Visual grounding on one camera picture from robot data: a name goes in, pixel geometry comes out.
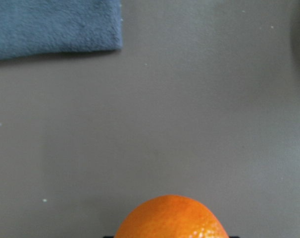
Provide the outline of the orange mandarin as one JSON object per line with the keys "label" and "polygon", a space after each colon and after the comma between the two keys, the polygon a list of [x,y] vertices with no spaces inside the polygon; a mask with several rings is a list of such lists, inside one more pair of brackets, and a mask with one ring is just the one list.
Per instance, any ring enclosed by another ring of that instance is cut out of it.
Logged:
{"label": "orange mandarin", "polygon": [[116,238],[228,238],[217,217],[202,203],[180,195],[150,199],[123,220]]}

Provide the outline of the grey folded cloth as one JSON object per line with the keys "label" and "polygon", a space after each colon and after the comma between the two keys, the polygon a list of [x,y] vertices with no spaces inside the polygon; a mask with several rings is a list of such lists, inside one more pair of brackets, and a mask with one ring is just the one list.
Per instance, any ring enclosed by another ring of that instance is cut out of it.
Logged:
{"label": "grey folded cloth", "polygon": [[0,0],[0,60],[122,48],[119,0]]}

